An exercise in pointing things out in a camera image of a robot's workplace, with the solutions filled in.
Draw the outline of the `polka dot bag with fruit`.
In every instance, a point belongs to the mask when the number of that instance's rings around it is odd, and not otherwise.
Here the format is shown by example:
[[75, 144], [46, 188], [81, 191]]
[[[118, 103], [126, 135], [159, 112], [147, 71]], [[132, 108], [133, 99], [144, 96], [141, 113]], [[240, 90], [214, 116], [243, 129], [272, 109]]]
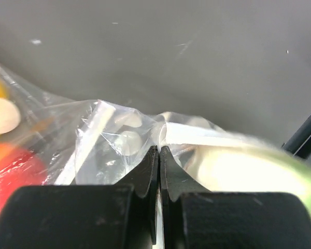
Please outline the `polka dot bag with fruit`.
[[74, 181], [97, 105], [51, 94], [0, 65], [0, 212], [20, 187]]

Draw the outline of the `polka dot bag with vegetables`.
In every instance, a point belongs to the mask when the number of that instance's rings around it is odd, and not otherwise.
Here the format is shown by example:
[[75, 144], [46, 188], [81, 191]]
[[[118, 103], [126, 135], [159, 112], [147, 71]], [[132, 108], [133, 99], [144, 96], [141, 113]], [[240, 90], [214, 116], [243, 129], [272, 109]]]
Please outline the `polka dot bag with vegetables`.
[[85, 248], [206, 248], [212, 244], [210, 192], [182, 167], [201, 140], [270, 152], [251, 136], [226, 132], [199, 116], [136, 109], [98, 101], [75, 150], [75, 231]]

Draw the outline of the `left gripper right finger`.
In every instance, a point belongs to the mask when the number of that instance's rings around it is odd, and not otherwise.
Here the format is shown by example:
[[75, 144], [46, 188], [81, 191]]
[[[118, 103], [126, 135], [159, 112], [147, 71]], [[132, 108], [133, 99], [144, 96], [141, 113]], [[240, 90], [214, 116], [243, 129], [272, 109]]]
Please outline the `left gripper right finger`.
[[165, 248], [311, 248], [311, 217], [280, 192], [211, 192], [160, 152]]

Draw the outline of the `fake green lettuce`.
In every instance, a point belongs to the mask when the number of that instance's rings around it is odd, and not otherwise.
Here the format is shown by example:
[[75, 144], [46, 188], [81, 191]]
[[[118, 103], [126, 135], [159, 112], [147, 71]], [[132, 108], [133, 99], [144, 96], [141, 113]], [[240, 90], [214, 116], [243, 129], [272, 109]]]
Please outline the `fake green lettuce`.
[[273, 149], [198, 146], [185, 170], [211, 191], [287, 192], [311, 199], [311, 168]]

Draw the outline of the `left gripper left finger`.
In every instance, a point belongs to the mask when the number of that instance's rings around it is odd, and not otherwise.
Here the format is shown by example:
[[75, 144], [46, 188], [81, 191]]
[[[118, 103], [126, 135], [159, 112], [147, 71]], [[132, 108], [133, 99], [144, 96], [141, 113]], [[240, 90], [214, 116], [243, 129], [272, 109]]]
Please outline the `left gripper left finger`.
[[113, 185], [27, 186], [0, 214], [0, 248], [152, 248], [159, 153]]

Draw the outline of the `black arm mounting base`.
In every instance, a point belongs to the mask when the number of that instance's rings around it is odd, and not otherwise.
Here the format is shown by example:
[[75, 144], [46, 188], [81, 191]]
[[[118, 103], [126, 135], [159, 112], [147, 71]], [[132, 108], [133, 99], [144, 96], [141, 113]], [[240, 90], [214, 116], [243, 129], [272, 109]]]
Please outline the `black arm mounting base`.
[[311, 115], [296, 133], [282, 145], [282, 149], [302, 159], [307, 159], [311, 155]]

